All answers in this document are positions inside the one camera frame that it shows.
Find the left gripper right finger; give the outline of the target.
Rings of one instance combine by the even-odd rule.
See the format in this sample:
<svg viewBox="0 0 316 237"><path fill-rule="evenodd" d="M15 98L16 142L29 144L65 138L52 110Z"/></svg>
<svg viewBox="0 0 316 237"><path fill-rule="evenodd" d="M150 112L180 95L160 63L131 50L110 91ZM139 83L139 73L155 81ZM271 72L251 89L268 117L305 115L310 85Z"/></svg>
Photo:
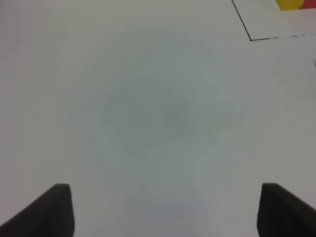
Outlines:
<svg viewBox="0 0 316 237"><path fill-rule="evenodd" d="M260 237L314 237L316 210L281 185L264 183L257 231Z"/></svg>

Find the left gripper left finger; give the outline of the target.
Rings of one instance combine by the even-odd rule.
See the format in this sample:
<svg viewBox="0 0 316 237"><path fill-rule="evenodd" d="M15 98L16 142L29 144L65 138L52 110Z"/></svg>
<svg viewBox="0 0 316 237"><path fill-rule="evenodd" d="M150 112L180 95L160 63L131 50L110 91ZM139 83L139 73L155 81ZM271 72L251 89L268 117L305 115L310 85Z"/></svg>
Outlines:
<svg viewBox="0 0 316 237"><path fill-rule="evenodd" d="M55 184L0 226L2 237L72 237L75 216L69 184Z"/></svg>

